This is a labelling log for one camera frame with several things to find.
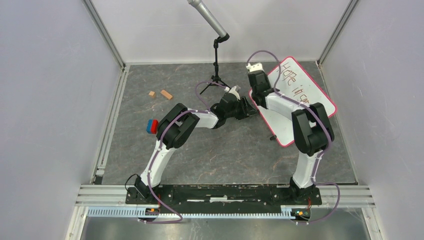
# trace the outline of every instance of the blue block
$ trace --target blue block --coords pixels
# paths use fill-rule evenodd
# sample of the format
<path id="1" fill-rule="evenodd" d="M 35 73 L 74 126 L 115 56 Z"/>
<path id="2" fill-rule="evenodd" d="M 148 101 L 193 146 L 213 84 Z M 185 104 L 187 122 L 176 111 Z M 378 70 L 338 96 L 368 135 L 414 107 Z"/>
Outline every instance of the blue block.
<path id="1" fill-rule="evenodd" d="M 146 132 L 148 134 L 152 134 L 151 129 L 152 129 L 152 123 L 153 123 L 153 119 L 149 119 L 147 122 L 147 127 L 146 127 Z"/>

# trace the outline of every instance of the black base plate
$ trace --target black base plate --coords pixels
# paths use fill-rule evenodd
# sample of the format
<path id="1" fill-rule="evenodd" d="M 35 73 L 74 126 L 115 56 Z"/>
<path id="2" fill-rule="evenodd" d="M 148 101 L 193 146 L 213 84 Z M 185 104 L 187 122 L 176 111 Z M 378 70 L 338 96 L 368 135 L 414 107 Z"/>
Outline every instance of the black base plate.
<path id="1" fill-rule="evenodd" d="M 289 186 L 277 184 L 230 184 L 230 185 L 160 185 L 154 192 L 172 209 L 181 214 L 258 214 L 281 213 L 281 205 L 323 204 L 320 190 L 314 187 L 311 193 L 301 199 L 291 197 Z M 240 200 L 234 202 L 210 202 L 211 198 Z M 157 204 L 153 199 L 147 202 L 135 187 L 128 188 L 126 204 Z M 161 213 L 171 213 L 165 207 Z"/>

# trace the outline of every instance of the metal track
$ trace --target metal track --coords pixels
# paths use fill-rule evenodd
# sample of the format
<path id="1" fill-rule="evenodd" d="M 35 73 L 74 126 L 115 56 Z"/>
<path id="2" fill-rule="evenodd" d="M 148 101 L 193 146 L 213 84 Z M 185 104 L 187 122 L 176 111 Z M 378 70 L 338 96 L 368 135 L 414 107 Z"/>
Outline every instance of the metal track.
<path id="1" fill-rule="evenodd" d="M 108 162 L 109 150 L 112 144 L 112 138 L 114 136 L 115 125 L 117 124 L 118 114 L 121 107 L 122 97 L 124 96 L 125 84 L 127 83 L 127 77 L 130 70 L 130 66 L 126 66 L 123 70 L 118 84 L 116 86 L 113 102 L 111 104 L 109 117 L 107 119 L 106 129 L 104 131 L 103 139 L 97 152 L 97 164 L 93 171 L 93 177 L 91 182 L 97 177 L 102 177 L 105 173 L 106 163 Z"/>
<path id="2" fill-rule="evenodd" d="M 338 208 L 375 208 L 373 197 L 368 186 L 341 185 Z M 312 208 L 331 208 L 337 200 L 337 189 L 334 186 L 319 186 L 322 205 Z M 123 185 L 82 185 L 76 206 L 85 207 L 145 207 L 157 208 L 157 204 L 131 205 L 125 204 L 127 191 Z M 283 205 L 282 208 L 304 208 L 302 205 Z"/>
<path id="3" fill-rule="evenodd" d="M 112 40 L 111 36 L 109 35 L 108 30 L 106 29 L 105 24 L 103 23 L 102 19 L 100 18 L 99 13 L 96 10 L 96 7 L 94 6 L 92 0 L 82 0 L 85 7 L 87 8 L 88 13 L 90 14 L 91 18 L 93 19 L 98 31 L 100 32 L 101 36 L 103 37 L 104 41 L 106 42 L 107 46 L 109 47 L 110 51 L 113 54 L 113 57 L 115 58 L 116 62 L 119 64 L 119 66 L 124 69 L 125 62 L 122 59 L 120 53 L 118 52 L 117 47 L 114 44 L 114 41 Z"/>
<path id="4" fill-rule="evenodd" d="M 88 211 L 89 207 L 87 206 L 76 206 L 73 208 L 65 240 L 79 240 L 81 238 Z"/>
<path id="5" fill-rule="evenodd" d="M 109 218 L 178 218 L 173 213 L 161 213 L 159 215 L 148 214 L 144 206 L 90 206 L 87 217 Z M 233 213 L 233 214 L 181 214 L 184 219 L 295 219 L 291 216 L 291 208 L 282 207 L 281 213 Z"/>
<path id="6" fill-rule="evenodd" d="M 346 25 L 346 22 L 348 21 L 349 17 L 351 16 L 352 12 L 354 11 L 355 7 L 357 6 L 359 0 L 350 0 L 349 4 L 346 7 L 346 10 L 344 10 L 343 15 L 341 16 L 340 20 L 337 23 L 337 26 L 335 27 L 330 39 L 327 42 L 327 45 L 324 47 L 324 51 L 322 51 L 321 56 L 318 58 L 318 65 L 322 65 L 323 62 L 326 60 L 326 57 L 328 56 L 330 50 L 333 48 L 334 43 L 339 38 L 340 33 L 342 32 L 343 28 Z"/>
<path id="7" fill-rule="evenodd" d="M 362 208 L 365 224 L 371 240 L 384 240 L 385 237 L 380 230 L 379 220 L 377 219 L 376 208 Z"/>

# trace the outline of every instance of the tripod stand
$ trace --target tripod stand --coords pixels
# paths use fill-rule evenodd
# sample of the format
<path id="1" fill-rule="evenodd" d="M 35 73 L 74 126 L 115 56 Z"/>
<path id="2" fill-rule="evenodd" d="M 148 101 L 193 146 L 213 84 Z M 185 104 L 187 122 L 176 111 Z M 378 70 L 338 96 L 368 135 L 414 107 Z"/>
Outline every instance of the tripod stand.
<path id="1" fill-rule="evenodd" d="M 218 44 L 227 41 L 230 38 L 230 35 L 228 35 L 228 33 L 224 36 L 224 37 L 218 37 L 217 39 L 215 39 L 213 41 L 213 48 L 215 49 L 215 62 L 213 63 L 213 65 L 215 66 L 215 75 L 212 75 L 212 77 L 210 77 L 210 79 L 212 80 L 212 82 L 217 83 L 217 84 L 221 84 L 225 87 L 229 87 L 225 82 L 223 82 L 220 78 L 220 76 L 218 75 L 218 71 L 220 69 L 220 67 L 218 66 Z M 209 88 L 209 86 L 217 86 L 213 83 L 209 83 L 201 92 L 200 94 L 202 94 L 207 88 Z"/>

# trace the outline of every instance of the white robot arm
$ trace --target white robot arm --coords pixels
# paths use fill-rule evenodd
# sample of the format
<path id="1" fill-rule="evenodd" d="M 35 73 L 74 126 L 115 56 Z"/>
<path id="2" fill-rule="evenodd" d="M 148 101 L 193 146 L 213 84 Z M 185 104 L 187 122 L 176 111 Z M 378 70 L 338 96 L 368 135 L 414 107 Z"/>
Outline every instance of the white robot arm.
<path id="1" fill-rule="evenodd" d="M 195 124 L 194 126 L 195 128 L 213 129 L 218 122 L 218 117 L 210 111 L 197 111 L 192 112 L 192 114 L 197 117 L 197 124 Z M 154 159 L 153 165 L 150 169 L 150 183 L 152 188 L 156 187 L 161 182 L 162 173 L 164 172 L 164 169 L 167 166 L 172 154 L 175 152 L 175 150 L 177 150 L 175 147 L 167 148 L 164 145 L 160 148 L 160 136 L 158 138 L 159 139 L 156 140 L 156 145 L 154 147 L 153 154 L 151 155 L 150 160 L 147 164 L 147 167 L 140 174 L 141 181 L 147 185 L 149 166 L 156 155 L 156 158 Z"/>
<path id="2" fill-rule="evenodd" d="M 239 95 L 240 87 L 227 87 L 227 93 L 219 103 L 212 105 L 211 111 L 198 111 L 189 109 L 182 103 L 178 103 L 160 121 L 157 126 L 156 144 L 153 154 L 145 170 L 135 180 L 135 188 L 145 198 L 149 198 L 149 181 L 152 188 L 159 185 L 162 173 L 172 154 L 181 147 L 189 138 L 194 128 L 217 129 L 221 127 L 228 118 L 238 120 L 247 118 L 257 113 L 250 106 L 244 96 Z"/>
<path id="3" fill-rule="evenodd" d="M 296 171 L 291 179 L 299 189 L 306 189 L 313 185 L 314 164 L 317 155 L 328 146 L 328 140 L 320 126 L 314 126 L 316 119 L 303 107 L 280 97 L 274 92 L 264 72 L 261 63 L 247 65 L 249 83 L 252 87 L 252 98 L 258 106 L 275 111 L 293 123 L 294 142 L 299 149 Z M 334 140 L 333 129 L 330 125 L 324 106 L 317 102 L 308 106 L 322 121 Z"/>

